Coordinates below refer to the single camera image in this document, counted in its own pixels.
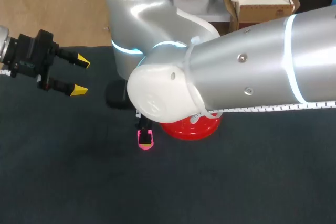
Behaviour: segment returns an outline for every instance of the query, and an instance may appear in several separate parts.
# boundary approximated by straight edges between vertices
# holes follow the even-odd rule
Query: pink object
[[[150,134],[151,138],[152,138],[152,141],[150,144],[140,144],[140,132],[141,130],[138,130],[138,146],[140,149],[143,149],[143,150],[149,150],[151,149],[153,146],[154,146],[154,139],[153,139],[153,131],[152,130],[148,130],[148,134]]]

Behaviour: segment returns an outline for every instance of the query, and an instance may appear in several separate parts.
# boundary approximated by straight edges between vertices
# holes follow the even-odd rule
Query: floor
[[[88,70],[52,76],[86,96],[2,76],[0,223],[336,222],[336,110],[225,114],[218,131],[183,142],[154,126],[137,147],[134,113],[108,108],[111,48],[76,48]]]

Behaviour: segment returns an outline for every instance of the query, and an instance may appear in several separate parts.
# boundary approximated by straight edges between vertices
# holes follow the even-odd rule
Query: screw
[[[252,88],[246,88],[245,91],[244,91],[244,93],[246,95],[253,95],[253,89]]]
[[[240,63],[244,63],[244,62],[246,62],[246,61],[247,61],[247,55],[246,55],[246,54],[241,54],[241,55],[239,55],[239,56],[238,56],[238,61],[239,61]]]

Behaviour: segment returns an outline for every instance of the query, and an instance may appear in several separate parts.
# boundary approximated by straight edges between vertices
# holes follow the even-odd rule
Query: cardboard box
[[[229,32],[252,26],[277,18],[290,16],[300,7],[299,0],[288,0],[288,4],[240,5],[239,15],[231,0],[224,0],[227,11],[231,15]]]

